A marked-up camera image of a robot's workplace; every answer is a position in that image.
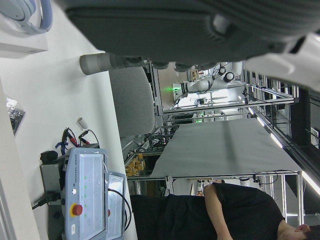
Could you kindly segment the left white dexterous robot hand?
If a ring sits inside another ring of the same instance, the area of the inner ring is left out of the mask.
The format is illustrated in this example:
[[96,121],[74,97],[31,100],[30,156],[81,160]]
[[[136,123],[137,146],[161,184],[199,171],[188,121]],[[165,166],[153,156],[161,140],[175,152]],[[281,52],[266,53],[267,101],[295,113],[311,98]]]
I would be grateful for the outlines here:
[[178,71],[245,61],[250,71],[320,89],[317,0],[59,0],[99,50]]

